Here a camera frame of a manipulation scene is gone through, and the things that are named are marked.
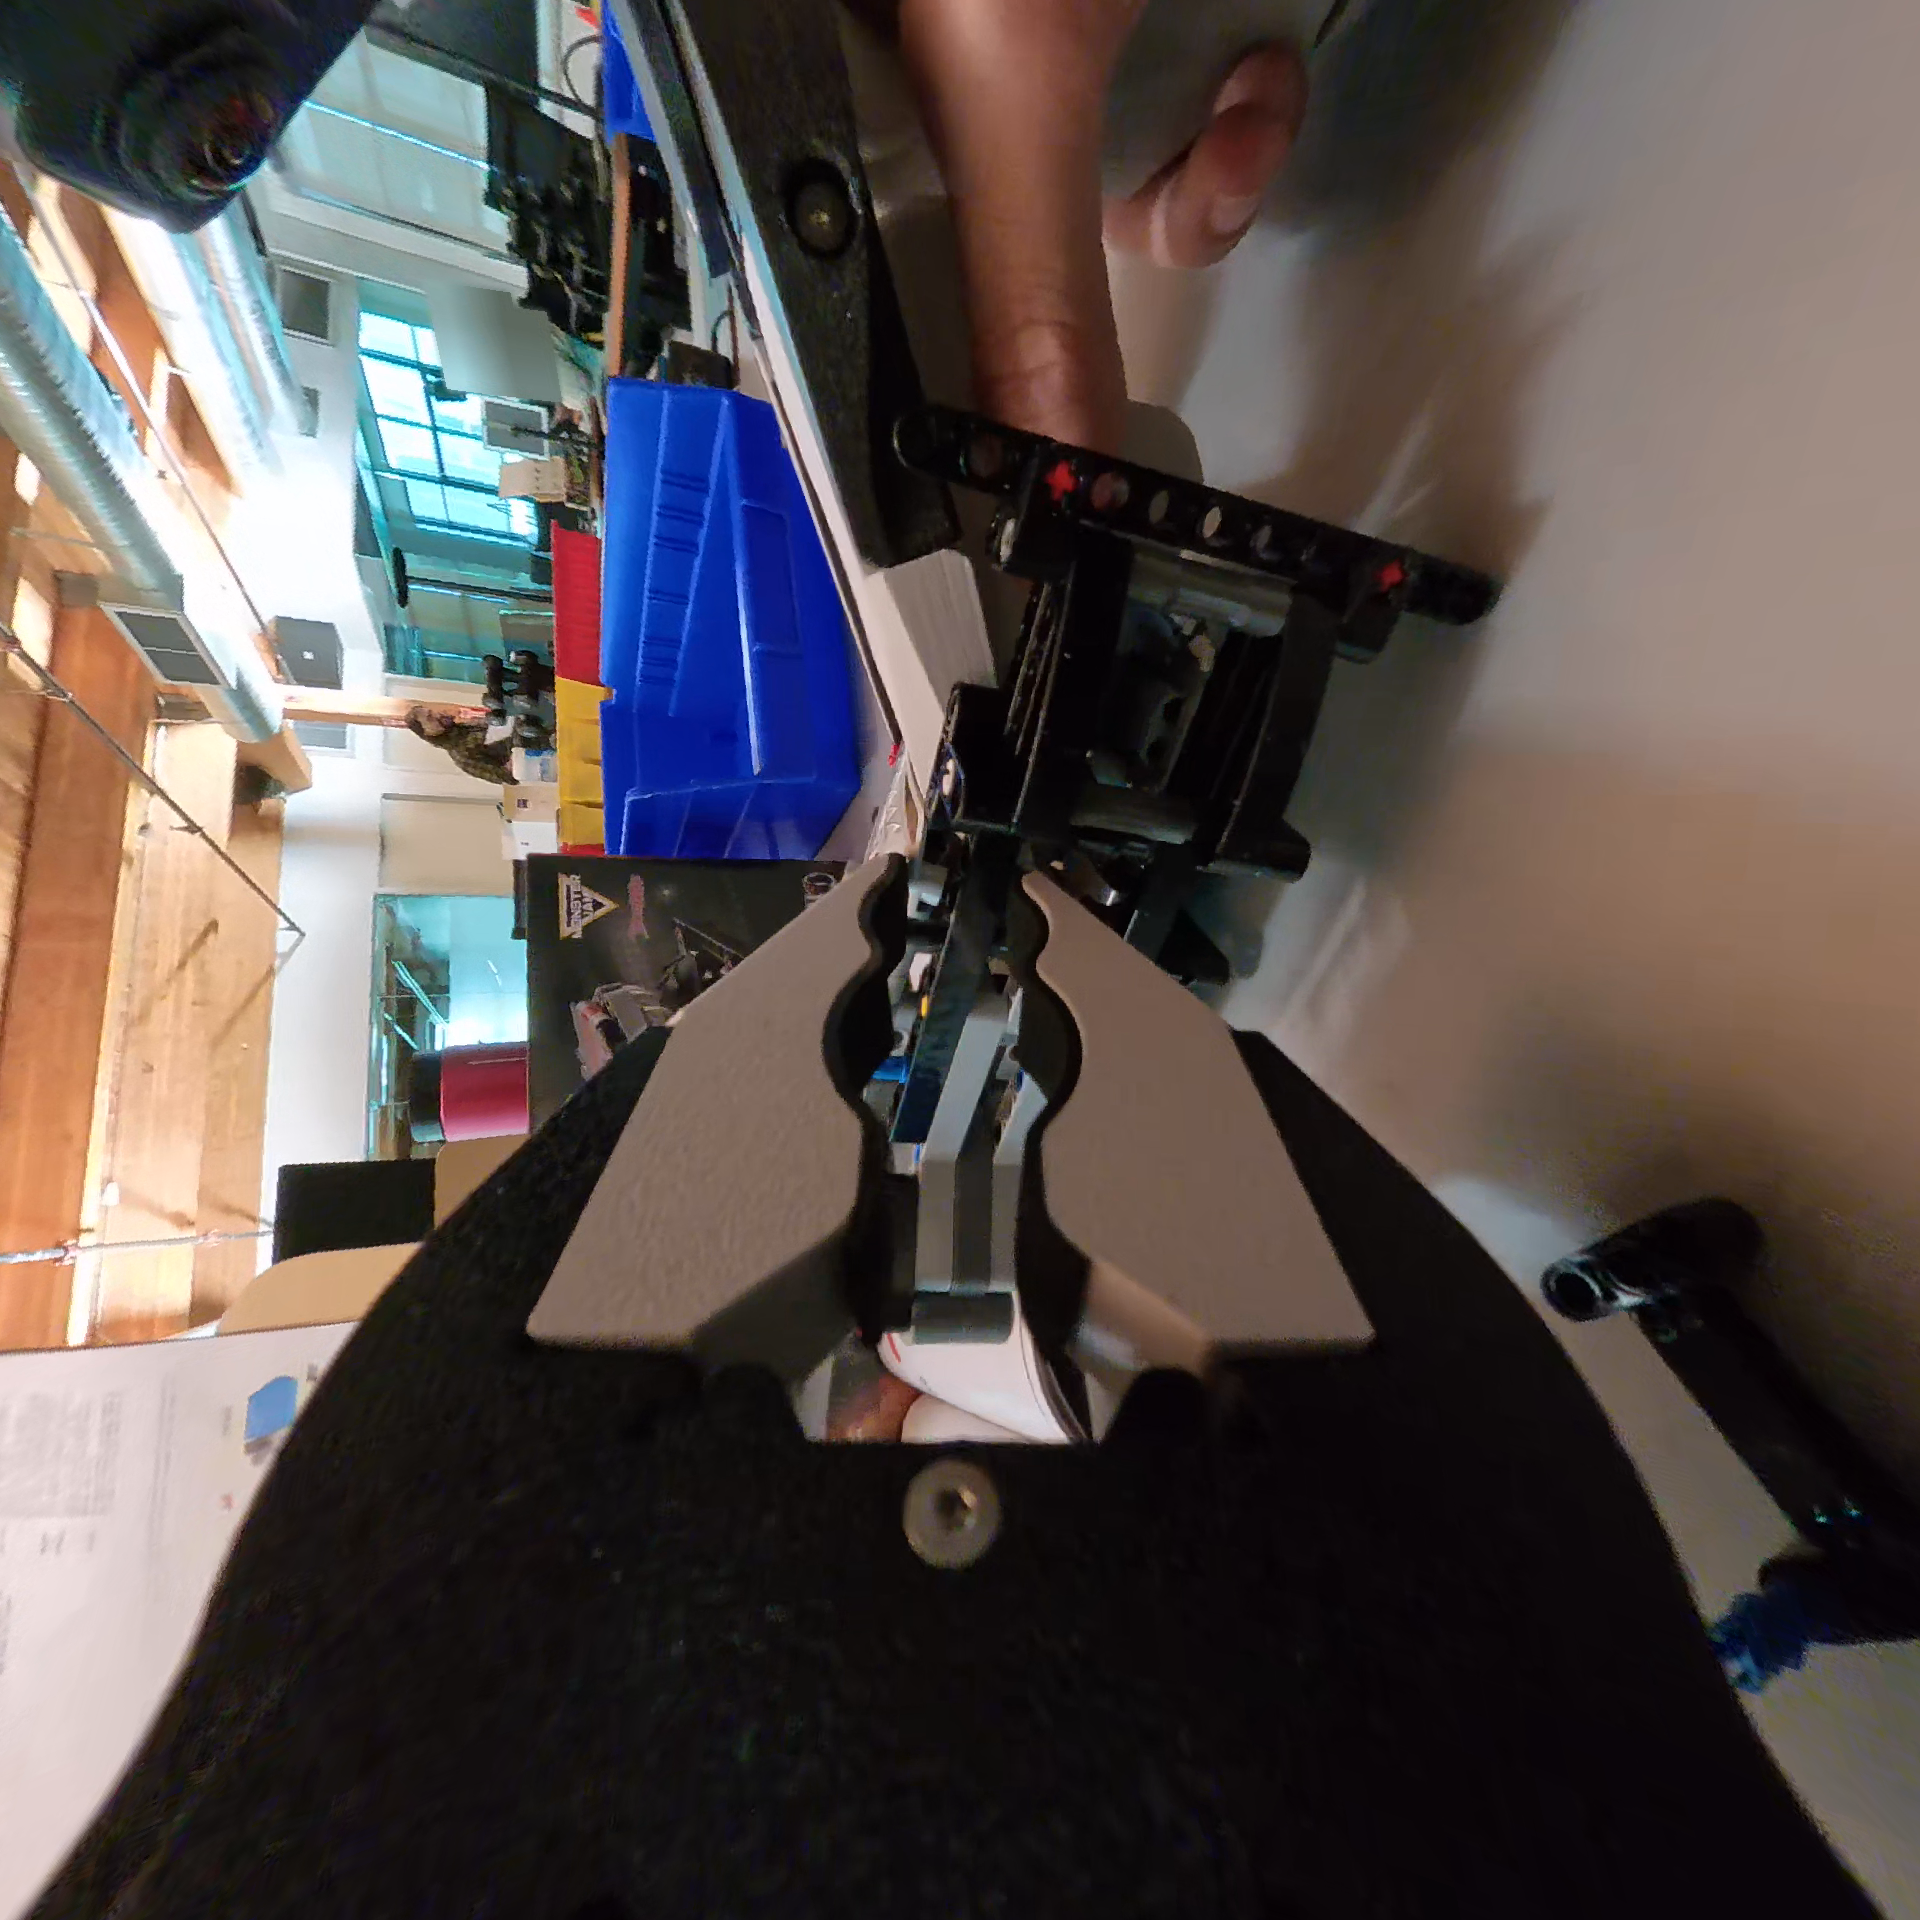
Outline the maroon box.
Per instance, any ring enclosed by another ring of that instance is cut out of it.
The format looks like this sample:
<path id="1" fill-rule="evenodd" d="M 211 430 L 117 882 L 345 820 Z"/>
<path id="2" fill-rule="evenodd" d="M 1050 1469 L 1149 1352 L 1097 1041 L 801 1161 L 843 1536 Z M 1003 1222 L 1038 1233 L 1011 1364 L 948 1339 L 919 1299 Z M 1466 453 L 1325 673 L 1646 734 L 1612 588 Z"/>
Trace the maroon box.
<path id="1" fill-rule="evenodd" d="M 419 1145 L 526 1137 L 533 1124 L 527 1042 L 422 1049 L 406 1064 L 404 1105 Z"/>

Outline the blue plastic bin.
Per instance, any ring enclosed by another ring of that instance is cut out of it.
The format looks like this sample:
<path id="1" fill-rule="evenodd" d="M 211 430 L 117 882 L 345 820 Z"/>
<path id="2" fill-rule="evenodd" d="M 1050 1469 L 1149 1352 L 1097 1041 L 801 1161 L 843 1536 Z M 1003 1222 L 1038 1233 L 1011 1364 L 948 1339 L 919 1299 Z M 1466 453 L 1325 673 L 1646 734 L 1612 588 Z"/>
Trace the blue plastic bin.
<path id="1" fill-rule="evenodd" d="M 853 641 L 772 404 L 609 384 L 605 845 L 818 854 L 862 779 Z"/>

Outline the printed instruction sheet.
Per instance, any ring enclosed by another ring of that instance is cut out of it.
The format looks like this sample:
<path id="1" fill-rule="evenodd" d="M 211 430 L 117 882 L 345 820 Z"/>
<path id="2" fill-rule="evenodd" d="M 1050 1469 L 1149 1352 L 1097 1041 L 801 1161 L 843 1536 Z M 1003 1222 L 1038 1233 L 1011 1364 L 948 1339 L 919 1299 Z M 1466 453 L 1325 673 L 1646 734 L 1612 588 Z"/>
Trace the printed instruction sheet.
<path id="1" fill-rule="evenodd" d="M 155 1717 L 353 1323 L 4 1358 L 4 1813 L 90 1808 Z"/>

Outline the person's right hand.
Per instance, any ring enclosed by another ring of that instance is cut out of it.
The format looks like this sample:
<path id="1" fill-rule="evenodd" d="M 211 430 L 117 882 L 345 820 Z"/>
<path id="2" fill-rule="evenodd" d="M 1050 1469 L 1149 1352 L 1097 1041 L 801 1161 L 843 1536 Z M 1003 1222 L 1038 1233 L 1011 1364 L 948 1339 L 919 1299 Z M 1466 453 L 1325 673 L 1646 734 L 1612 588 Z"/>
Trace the person's right hand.
<path id="1" fill-rule="evenodd" d="M 1249 234 L 1303 131 L 1306 56 L 1266 41 L 1133 194 L 1101 187 L 1113 74 L 1146 4 L 905 2 L 898 53 L 940 162 L 966 288 L 975 409 L 1119 454 L 1130 393 L 1108 250 L 1175 272 Z"/>

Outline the grey red brick model car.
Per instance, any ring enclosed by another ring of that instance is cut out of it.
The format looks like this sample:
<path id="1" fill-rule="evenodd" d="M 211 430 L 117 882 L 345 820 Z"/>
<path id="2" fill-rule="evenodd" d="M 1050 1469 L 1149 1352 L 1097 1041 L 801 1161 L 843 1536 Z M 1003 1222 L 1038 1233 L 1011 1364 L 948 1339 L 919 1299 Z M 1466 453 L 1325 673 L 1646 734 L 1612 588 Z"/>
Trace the grey red brick model car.
<path id="1" fill-rule="evenodd" d="M 998 686 L 953 691 L 908 882 L 891 1141 L 919 1203 L 905 1323 L 1069 1345 L 1085 1259 L 1042 1218 L 1050 1098 L 1076 1042 L 1038 984 L 1054 881 L 1194 988 L 1227 962 L 1201 881 L 1297 881 L 1290 820 L 1333 666 L 1406 617 L 1469 628 L 1493 578 L 1406 545 L 926 403 L 897 450 L 991 506 L 989 564 L 1027 588 Z"/>

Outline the silver ventilation ducts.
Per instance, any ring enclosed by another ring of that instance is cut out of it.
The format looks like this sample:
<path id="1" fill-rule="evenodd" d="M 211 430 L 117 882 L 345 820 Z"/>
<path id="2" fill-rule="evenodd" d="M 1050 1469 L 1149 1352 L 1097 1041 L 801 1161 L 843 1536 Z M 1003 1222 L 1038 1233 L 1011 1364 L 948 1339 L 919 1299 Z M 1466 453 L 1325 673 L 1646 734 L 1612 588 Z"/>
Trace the silver ventilation ducts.
<path id="1" fill-rule="evenodd" d="M 245 744 L 281 731 L 283 693 L 261 661 L 251 604 L 190 537 L 100 370 L 2 221 L 2 425 L 99 558 L 57 563 L 62 601 L 95 609 L 157 684 L 197 693 Z"/>

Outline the open instruction booklet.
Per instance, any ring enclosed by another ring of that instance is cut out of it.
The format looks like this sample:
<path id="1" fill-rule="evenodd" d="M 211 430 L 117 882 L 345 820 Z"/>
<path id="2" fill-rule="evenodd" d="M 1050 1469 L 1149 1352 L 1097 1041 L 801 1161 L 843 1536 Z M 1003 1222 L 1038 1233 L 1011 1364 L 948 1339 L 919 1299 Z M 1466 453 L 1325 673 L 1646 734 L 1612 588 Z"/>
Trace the open instruction booklet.
<path id="1" fill-rule="evenodd" d="M 847 1338 L 797 1388 L 806 1440 L 905 1448 L 1090 1443 L 1113 1396 L 1051 1369 L 1023 1326 L 998 1342 Z"/>

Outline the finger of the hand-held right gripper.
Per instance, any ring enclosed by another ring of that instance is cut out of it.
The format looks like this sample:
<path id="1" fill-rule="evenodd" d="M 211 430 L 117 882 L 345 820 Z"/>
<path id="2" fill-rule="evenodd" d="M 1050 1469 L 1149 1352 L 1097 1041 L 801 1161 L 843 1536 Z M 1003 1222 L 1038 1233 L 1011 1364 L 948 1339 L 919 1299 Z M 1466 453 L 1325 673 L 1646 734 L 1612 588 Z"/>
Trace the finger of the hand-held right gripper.
<path id="1" fill-rule="evenodd" d="M 966 400 L 964 340 L 914 326 L 889 235 L 804 252 L 743 225 L 732 252 L 783 443 L 822 537 L 875 694 L 898 739 L 935 739 L 959 684 L 991 684 L 991 621 L 953 492 L 902 467 L 893 430 L 926 400 Z"/>

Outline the small black beam assembly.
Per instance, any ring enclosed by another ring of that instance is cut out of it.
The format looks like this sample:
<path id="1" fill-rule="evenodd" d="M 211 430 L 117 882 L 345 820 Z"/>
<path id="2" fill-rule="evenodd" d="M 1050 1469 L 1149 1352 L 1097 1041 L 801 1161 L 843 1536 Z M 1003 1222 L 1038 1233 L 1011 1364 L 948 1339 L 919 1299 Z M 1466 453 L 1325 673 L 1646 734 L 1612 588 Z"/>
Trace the small black beam assembly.
<path id="1" fill-rule="evenodd" d="M 1713 1620 L 1726 1677 L 1758 1697 L 1825 1649 L 1917 1643 L 1916 1501 L 1738 1300 L 1766 1238 L 1739 1203 L 1667 1206 L 1555 1259 L 1543 1304 L 1627 1320 L 1793 1526 Z"/>

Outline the black toy set box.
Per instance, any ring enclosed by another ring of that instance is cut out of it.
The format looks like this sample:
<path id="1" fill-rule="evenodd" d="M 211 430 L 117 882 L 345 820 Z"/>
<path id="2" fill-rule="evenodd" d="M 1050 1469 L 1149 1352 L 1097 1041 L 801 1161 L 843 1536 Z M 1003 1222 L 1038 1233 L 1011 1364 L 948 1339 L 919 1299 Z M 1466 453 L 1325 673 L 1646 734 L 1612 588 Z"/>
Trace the black toy set box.
<path id="1" fill-rule="evenodd" d="M 769 1109 L 850 1112 L 846 1003 L 891 936 L 898 852 L 818 859 L 538 854 L 526 881 L 531 1123 L 629 1045 L 679 1028 L 687 1065 Z"/>

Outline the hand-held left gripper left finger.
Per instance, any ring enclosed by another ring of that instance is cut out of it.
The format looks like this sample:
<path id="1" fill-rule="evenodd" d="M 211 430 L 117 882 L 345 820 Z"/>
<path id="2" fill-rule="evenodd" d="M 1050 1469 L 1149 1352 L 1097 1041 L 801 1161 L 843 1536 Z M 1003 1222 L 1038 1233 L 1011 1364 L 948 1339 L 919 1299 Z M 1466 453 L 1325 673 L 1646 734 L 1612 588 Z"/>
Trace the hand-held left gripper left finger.
<path id="1" fill-rule="evenodd" d="M 833 1353 L 905 1296 L 867 1101 L 897 1045 L 905 859 L 846 874 L 659 1041 L 526 1323 L 553 1349 Z"/>

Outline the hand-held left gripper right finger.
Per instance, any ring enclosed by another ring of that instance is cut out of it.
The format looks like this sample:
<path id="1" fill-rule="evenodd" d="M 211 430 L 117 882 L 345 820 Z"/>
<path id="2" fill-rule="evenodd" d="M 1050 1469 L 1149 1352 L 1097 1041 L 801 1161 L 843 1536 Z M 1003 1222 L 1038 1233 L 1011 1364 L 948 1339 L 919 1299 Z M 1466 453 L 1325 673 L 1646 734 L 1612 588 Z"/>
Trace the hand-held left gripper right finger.
<path id="1" fill-rule="evenodd" d="M 1076 1068 L 1047 1099 L 1042 1218 L 1085 1259 L 1073 1353 L 1140 1374 L 1333 1353 L 1377 1329 L 1225 1022 L 1063 888 L 1023 875 Z"/>

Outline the cardboard box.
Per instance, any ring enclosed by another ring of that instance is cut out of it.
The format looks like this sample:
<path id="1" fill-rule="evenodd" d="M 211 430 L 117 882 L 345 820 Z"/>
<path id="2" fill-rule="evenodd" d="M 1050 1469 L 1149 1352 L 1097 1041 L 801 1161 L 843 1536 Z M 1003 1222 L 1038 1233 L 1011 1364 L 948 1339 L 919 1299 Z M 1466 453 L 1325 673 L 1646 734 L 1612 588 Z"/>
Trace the cardboard box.
<path id="1" fill-rule="evenodd" d="M 361 1320 L 426 1238 L 527 1144 L 444 1144 L 422 1158 L 290 1163 L 279 1170 L 271 1262 L 222 1314 L 217 1336 Z"/>

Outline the grey desk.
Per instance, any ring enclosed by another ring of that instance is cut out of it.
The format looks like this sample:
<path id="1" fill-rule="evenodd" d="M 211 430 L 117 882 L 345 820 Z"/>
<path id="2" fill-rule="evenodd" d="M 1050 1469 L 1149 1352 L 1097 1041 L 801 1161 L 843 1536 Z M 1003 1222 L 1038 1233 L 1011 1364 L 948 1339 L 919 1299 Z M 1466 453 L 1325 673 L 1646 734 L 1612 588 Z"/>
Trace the grey desk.
<path id="1" fill-rule="evenodd" d="M 1101 187 L 1252 44 L 1143 4 Z M 1916 1475 L 1916 4 L 1359 4 L 1214 267 L 1108 250 L 1207 481 L 1495 578 L 1335 664 L 1225 1001 L 1377 1339 L 1001 1450 L 881 1649 L 884 1914 L 1875 1915 L 1695 1609 L 1785 1531 L 1646 1339 L 1508 1258 L 1699 1196 Z"/>

